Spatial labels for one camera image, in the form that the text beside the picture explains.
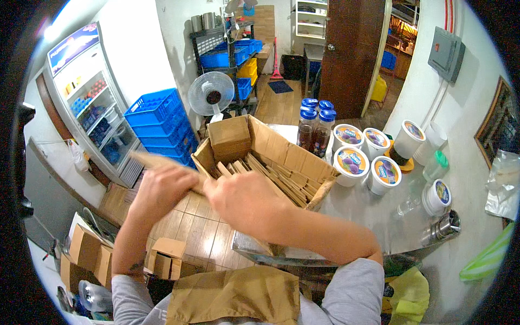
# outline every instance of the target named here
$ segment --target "framed picture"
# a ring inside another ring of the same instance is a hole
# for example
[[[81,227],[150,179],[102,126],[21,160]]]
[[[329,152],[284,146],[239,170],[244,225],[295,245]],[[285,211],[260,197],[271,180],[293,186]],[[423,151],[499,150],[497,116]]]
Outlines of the framed picture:
[[[518,152],[520,137],[518,106],[511,87],[499,77],[495,97],[486,118],[475,134],[475,141],[489,168],[497,149]]]

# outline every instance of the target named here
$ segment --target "brown apron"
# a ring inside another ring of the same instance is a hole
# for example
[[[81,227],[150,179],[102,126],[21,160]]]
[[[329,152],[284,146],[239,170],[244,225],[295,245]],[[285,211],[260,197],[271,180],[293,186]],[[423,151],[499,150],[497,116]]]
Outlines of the brown apron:
[[[269,267],[195,274],[175,281],[166,325],[210,322],[222,317],[296,325],[298,277]]]

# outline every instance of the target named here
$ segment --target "display refrigerator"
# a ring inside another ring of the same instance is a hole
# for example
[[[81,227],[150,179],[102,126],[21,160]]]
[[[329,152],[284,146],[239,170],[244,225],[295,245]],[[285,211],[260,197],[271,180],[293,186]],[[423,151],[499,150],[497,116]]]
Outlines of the display refrigerator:
[[[111,181],[132,187],[143,165],[129,153],[145,149],[123,116],[128,106],[111,73],[99,24],[61,41],[47,62],[45,83],[69,132]]]

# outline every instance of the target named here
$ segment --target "red pipe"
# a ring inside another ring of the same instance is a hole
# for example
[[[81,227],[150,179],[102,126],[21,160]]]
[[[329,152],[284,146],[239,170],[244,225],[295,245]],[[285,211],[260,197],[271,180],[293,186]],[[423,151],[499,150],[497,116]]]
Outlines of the red pipe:
[[[448,0],[444,0],[444,30],[448,30]]]
[[[450,0],[450,33],[453,33],[453,0]]]

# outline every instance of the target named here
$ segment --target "black trash bin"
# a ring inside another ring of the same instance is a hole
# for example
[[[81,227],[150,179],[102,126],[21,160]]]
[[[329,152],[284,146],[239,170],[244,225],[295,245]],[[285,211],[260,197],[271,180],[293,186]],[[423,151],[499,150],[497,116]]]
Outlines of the black trash bin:
[[[299,55],[282,55],[285,80],[302,80],[305,77],[305,58]]]

